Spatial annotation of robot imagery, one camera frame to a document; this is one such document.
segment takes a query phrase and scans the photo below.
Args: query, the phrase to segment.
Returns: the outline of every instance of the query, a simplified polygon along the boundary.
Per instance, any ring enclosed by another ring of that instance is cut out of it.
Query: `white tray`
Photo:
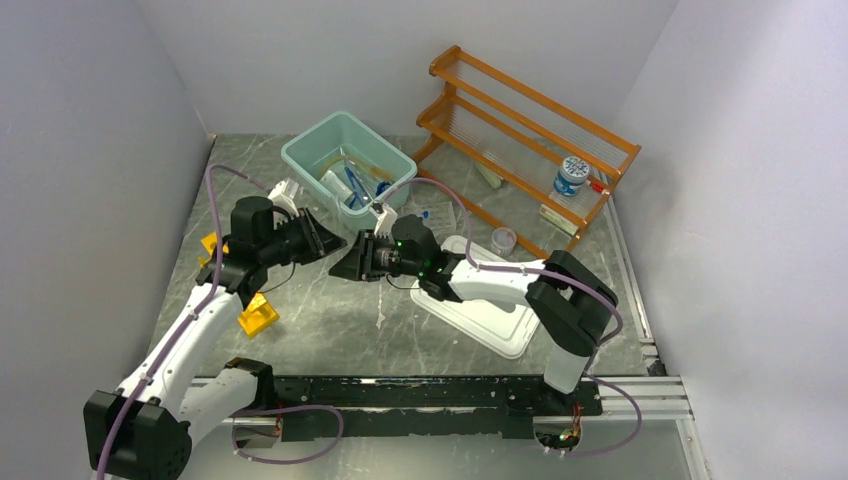
[[[465,237],[454,235],[445,240],[442,248],[463,253],[466,241]],[[471,256],[480,260],[504,261],[476,243],[471,244]],[[533,311],[521,305],[516,305],[515,310],[507,313],[485,300],[440,302],[423,290],[412,290],[410,295],[412,301],[428,312],[509,359],[524,354],[539,325],[539,318]]]

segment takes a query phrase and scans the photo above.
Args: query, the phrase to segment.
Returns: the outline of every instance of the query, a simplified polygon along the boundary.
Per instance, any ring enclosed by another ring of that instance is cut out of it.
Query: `yellow plastic part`
[[[203,248],[206,249],[206,252],[209,255],[212,255],[212,252],[215,251],[215,244],[218,241],[218,238],[215,236],[215,232],[210,233],[203,237],[200,240],[200,243],[203,244]],[[224,245],[224,253],[229,253],[229,248]],[[200,266],[206,264],[208,258],[197,257],[197,261],[200,262]],[[247,334],[247,338],[253,338],[261,332],[268,328],[268,325],[276,322],[280,319],[280,314],[274,310],[274,307],[268,303],[268,299],[265,298],[265,295],[261,293],[257,293],[253,296],[253,299],[247,305],[247,308],[241,312],[239,315],[239,325],[244,330],[244,333]]]
[[[239,315],[239,325],[244,329],[247,338],[253,338],[279,319],[280,314],[268,303],[265,295],[257,293],[244,312]]]

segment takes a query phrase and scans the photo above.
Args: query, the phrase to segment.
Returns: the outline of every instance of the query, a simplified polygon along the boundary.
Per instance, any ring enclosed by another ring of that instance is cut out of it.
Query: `orange wooden shelf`
[[[436,57],[429,71],[445,84],[441,95],[418,116],[418,125],[430,132],[430,138],[413,159],[420,163],[442,144],[454,147],[570,222],[574,232],[565,249],[573,249],[641,147],[459,46]],[[518,149],[525,153],[516,154]],[[556,171],[568,155],[580,157],[593,168],[592,185],[581,188],[575,197],[551,195]],[[435,178],[420,167],[419,173]],[[505,226],[482,207],[461,199],[486,222]],[[525,237],[519,236],[518,243],[539,257],[547,256]]]

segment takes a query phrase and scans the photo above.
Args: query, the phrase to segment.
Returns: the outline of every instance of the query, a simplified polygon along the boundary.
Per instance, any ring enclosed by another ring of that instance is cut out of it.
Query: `blue plastic basket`
[[[414,177],[418,167],[412,159],[347,112],[330,115],[283,145],[280,152],[283,160],[294,168],[303,188],[328,209],[338,209],[340,220],[351,230],[374,228],[377,219],[369,212],[371,202],[365,208],[351,209],[318,181],[318,175],[342,149],[346,154],[389,173],[393,184]],[[376,185],[370,187],[376,191]],[[384,196],[378,195],[376,200],[380,201]],[[408,196],[409,187],[406,186],[392,195],[387,203],[399,209]]]

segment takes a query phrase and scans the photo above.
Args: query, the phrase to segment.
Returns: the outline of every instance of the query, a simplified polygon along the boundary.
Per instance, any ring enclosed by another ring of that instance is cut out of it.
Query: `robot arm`
[[[346,242],[322,227],[306,209],[296,209],[290,185],[281,183],[270,198],[238,200],[231,214],[231,233],[225,237],[220,281],[212,301],[198,313],[194,307],[209,293],[215,273],[210,260],[197,277],[179,318],[192,317],[182,332],[175,322],[144,362],[113,392],[95,392],[83,409],[89,460],[97,467],[109,455],[107,472],[128,479],[177,478],[197,444],[221,420],[245,409],[277,405],[271,367],[235,359],[218,377],[186,395],[200,363],[227,326],[233,324],[268,279],[268,269],[291,262],[308,264],[343,248]],[[149,378],[153,359],[168,353]],[[146,381],[121,424],[109,452],[102,452],[112,423],[136,388]]]
[[[90,397],[83,414],[92,468],[101,455],[108,455],[108,473],[128,479],[177,478],[192,446],[222,419],[240,409],[277,406],[271,367],[253,360],[234,359],[212,382],[187,392],[203,357],[267,281],[268,268],[311,263],[346,245],[308,210],[296,208],[291,188],[281,183],[269,198],[246,197],[236,203],[231,234],[225,237],[228,252],[212,301],[181,334],[175,323],[115,391],[97,391]],[[603,305],[548,277],[479,270],[464,255],[442,251],[417,217],[398,218],[386,205],[373,208],[376,228],[359,232],[353,248],[330,269],[330,275],[354,281],[413,275],[424,291],[440,301],[484,299],[498,305],[529,306],[555,342],[544,382],[564,394],[575,390],[610,319]],[[275,216],[283,221],[275,221]],[[566,252],[556,251],[544,261],[510,265],[568,275],[616,303],[615,295]],[[214,261],[201,269],[182,318],[208,294],[214,272]],[[146,377],[150,362],[171,343],[153,378]],[[121,424],[112,449],[103,452],[117,412],[128,401],[127,392],[140,378],[147,384]]]
[[[378,214],[378,229],[360,231],[353,248],[330,269],[330,275],[356,281],[412,275],[418,278],[422,290],[440,301],[482,299],[499,306],[530,307],[554,340],[545,382],[565,394],[574,390],[609,323],[606,307],[585,292],[547,276],[476,268],[464,254],[442,251],[433,232],[418,217],[407,215],[394,221],[397,215],[390,207],[378,209],[374,212]],[[486,265],[549,270],[589,286],[612,304],[618,301],[609,287],[565,251],[555,251],[547,260]]]

